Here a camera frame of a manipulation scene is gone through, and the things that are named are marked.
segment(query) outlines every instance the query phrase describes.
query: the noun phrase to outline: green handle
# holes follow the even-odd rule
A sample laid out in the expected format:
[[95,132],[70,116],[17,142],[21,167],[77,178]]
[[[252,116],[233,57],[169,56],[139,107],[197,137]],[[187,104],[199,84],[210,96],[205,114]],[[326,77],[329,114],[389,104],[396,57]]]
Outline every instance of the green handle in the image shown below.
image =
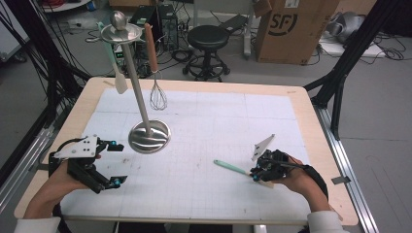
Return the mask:
[[[102,22],[98,22],[97,26],[99,27],[100,32],[102,32],[104,28],[104,24]],[[113,55],[112,46],[105,41],[103,41],[103,45],[104,45],[104,49],[106,49],[106,52],[109,54],[110,62],[112,62],[112,64],[117,64],[115,60],[115,56]]]
[[246,174],[245,170],[240,169],[240,168],[238,168],[238,167],[235,167],[235,166],[233,166],[233,165],[231,165],[231,164],[228,164],[228,163],[226,163],[226,162],[220,161],[220,160],[218,160],[218,159],[213,160],[213,162],[214,162],[215,164],[219,165],[219,166],[222,166],[222,167],[227,168],[227,169],[229,169],[229,170],[232,170],[232,171],[234,171],[234,172],[238,172],[238,173],[241,173],[241,174],[243,174],[243,175]]

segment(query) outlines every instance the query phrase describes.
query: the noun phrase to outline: sleeve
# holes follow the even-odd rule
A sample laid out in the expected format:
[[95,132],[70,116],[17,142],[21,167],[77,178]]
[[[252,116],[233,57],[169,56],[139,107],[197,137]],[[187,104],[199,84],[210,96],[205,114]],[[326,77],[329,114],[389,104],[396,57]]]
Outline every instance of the sleeve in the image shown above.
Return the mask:
[[15,233],[55,233],[60,223],[60,217],[40,219],[19,219]]
[[336,212],[321,211],[308,215],[311,233],[349,233],[343,230]]

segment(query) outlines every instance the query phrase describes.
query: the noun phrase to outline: hand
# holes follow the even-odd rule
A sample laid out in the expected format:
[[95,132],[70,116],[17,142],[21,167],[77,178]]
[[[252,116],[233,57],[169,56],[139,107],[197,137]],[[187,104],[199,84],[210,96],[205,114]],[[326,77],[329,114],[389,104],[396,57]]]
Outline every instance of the hand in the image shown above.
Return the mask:
[[[292,156],[289,156],[289,163],[303,165],[302,161]],[[316,182],[302,169],[291,168],[284,178],[272,182],[281,183],[291,191],[303,195],[308,201],[312,212],[330,211],[326,196]]]
[[51,217],[52,209],[63,197],[76,189],[88,187],[67,174],[67,161],[63,161],[31,199],[23,218]]

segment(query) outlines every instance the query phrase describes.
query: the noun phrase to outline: chair leg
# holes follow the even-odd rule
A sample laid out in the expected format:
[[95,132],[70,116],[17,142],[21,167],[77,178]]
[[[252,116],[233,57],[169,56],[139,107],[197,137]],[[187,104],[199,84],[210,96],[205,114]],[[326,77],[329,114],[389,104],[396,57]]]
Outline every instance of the chair leg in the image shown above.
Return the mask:
[[[197,61],[199,58],[203,57],[203,61],[201,64],[198,64]],[[219,64],[211,64],[212,59],[216,59]],[[222,67],[220,72],[215,72],[214,68]],[[199,72],[194,72],[191,68],[198,68],[200,69]],[[198,79],[203,79],[204,81],[208,81],[209,79],[218,79],[219,82],[223,82],[221,78],[221,74],[229,74],[230,70],[227,68],[227,65],[218,57],[216,51],[205,51],[204,55],[197,56],[189,61],[187,66],[183,68],[183,74],[191,73],[195,76],[194,80],[198,81]]]

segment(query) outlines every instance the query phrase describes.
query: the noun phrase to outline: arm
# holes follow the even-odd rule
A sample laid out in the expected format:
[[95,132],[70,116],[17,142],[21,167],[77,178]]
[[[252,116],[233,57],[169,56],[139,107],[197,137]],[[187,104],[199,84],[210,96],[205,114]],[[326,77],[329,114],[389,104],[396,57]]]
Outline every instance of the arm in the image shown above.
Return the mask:
[[52,217],[52,209],[63,197],[76,189],[87,188],[67,174],[67,162],[63,161],[31,199],[23,219],[17,221],[15,233],[55,232],[59,217]]
[[[300,160],[291,156],[289,162],[302,164]],[[347,233],[343,230],[337,213],[330,210],[324,193],[305,171],[293,168],[284,178],[272,182],[284,184],[291,191],[300,193],[308,201],[312,212],[308,215],[308,223],[312,233]]]

